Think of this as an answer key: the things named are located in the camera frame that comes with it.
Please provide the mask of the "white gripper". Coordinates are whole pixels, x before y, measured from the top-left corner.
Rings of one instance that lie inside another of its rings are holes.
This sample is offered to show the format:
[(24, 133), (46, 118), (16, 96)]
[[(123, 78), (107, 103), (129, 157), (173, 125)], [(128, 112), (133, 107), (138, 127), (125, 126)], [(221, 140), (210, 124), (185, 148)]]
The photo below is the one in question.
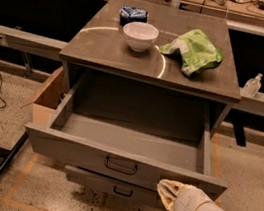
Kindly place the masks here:
[(203, 204), (212, 202), (200, 188), (172, 180), (161, 179), (157, 192), (167, 211), (197, 211)]

